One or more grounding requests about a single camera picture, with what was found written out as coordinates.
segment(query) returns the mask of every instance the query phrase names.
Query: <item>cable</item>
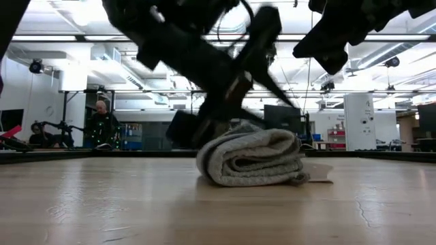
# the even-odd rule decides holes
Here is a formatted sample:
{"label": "cable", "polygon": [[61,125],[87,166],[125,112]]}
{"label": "cable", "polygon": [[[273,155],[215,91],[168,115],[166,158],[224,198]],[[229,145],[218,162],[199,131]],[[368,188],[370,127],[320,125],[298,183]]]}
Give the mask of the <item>cable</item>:
{"label": "cable", "polygon": [[225,14],[223,14],[221,16],[221,18],[219,19],[219,23],[218,23],[218,27],[217,27],[217,39],[218,39],[218,42],[220,44],[221,44],[221,39],[219,38],[219,28],[221,27],[221,23],[223,22],[224,16],[225,16]]}
{"label": "cable", "polygon": [[[286,84],[289,86],[289,90],[291,90],[292,96],[294,96],[294,99],[296,99],[296,96],[295,96],[295,94],[294,94],[294,91],[292,90],[291,85],[289,84],[289,81],[287,80],[287,76],[286,76],[285,71],[283,70],[283,67],[281,66],[281,64],[279,64],[279,66],[280,66],[281,72],[283,73],[283,76],[285,77]],[[298,100],[295,100],[295,102],[297,103],[297,106],[298,106],[298,107],[300,108],[300,110],[301,110],[301,106],[300,106],[300,103],[298,102]]]}
{"label": "cable", "polygon": [[[311,28],[313,28],[313,12],[311,15]],[[306,110],[307,93],[309,92],[309,85],[311,83],[310,82],[310,79],[311,79],[311,61],[312,61],[312,58],[309,58],[309,70],[307,72],[307,87],[306,87],[306,95],[305,95],[305,105],[302,108],[303,113],[305,113],[305,110]]]}
{"label": "cable", "polygon": [[[251,8],[250,4],[246,1],[246,0],[240,0],[240,2],[242,3],[242,5],[245,7],[245,9],[248,12],[248,15],[250,17],[250,23],[253,21],[254,19],[254,12],[253,9]],[[239,37],[237,40],[235,40],[232,44],[230,44],[230,46],[228,48],[225,49],[225,52],[228,52],[231,48],[233,48],[242,38],[244,38],[246,35],[248,34],[248,31],[245,31],[244,34],[241,35],[241,37]]]}

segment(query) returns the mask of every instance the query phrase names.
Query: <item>camera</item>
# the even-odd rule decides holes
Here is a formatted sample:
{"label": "camera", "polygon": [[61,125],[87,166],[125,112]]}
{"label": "camera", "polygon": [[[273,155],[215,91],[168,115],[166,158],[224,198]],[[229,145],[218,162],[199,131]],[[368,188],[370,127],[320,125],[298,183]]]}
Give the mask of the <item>camera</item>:
{"label": "camera", "polygon": [[29,71],[33,74],[42,74],[44,72],[44,65],[41,59],[34,59],[29,66]]}

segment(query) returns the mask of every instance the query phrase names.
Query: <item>security camera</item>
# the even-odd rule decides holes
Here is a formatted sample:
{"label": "security camera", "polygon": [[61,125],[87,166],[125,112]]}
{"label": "security camera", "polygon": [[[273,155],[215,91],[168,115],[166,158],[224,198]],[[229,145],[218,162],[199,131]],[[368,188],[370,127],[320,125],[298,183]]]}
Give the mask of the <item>security camera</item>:
{"label": "security camera", "polygon": [[33,74],[42,74],[44,72],[44,65],[41,59],[34,59],[29,66],[29,71]]}
{"label": "security camera", "polygon": [[398,59],[398,57],[394,57],[388,61],[386,61],[384,63],[384,65],[389,68],[389,67],[397,67],[400,65],[400,59]]}

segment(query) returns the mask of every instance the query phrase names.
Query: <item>white wall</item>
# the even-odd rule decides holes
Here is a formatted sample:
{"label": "white wall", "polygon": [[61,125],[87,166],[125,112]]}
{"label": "white wall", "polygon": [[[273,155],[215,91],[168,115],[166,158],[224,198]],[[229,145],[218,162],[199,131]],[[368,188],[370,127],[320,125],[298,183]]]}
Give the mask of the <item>white wall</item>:
{"label": "white wall", "polygon": [[[59,80],[42,74],[35,75],[29,67],[8,58],[1,63],[1,76],[4,82],[0,97],[0,110],[24,109],[22,128],[16,135],[28,140],[32,132],[30,126],[36,120],[58,123],[62,117],[62,95],[58,93]],[[57,129],[47,127],[51,133]]]}
{"label": "white wall", "polygon": [[[170,122],[175,112],[115,112],[114,115],[122,122]],[[336,124],[340,124],[345,117],[343,112],[309,112],[310,121],[315,122],[315,133],[320,133],[322,139],[327,140],[327,130],[332,129]],[[399,139],[396,128],[395,112],[375,112],[375,136],[378,140],[390,142]]]}
{"label": "white wall", "polygon": [[[342,120],[344,120],[345,127],[347,126],[343,112],[313,112],[309,116],[310,120],[315,122],[315,133],[320,133],[324,140],[328,139],[327,130],[340,124]],[[374,122],[375,137],[378,140],[388,143],[391,140],[399,139],[395,112],[376,111]]]}

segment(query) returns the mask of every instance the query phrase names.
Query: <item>desk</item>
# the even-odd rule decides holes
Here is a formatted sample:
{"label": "desk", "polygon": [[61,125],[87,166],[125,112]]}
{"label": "desk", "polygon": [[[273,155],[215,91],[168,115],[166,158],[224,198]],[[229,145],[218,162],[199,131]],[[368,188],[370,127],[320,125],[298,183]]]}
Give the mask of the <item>desk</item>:
{"label": "desk", "polygon": [[195,159],[0,165],[0,244],[433,245],[436,166],[305,158],[334,184],[219,188]]}

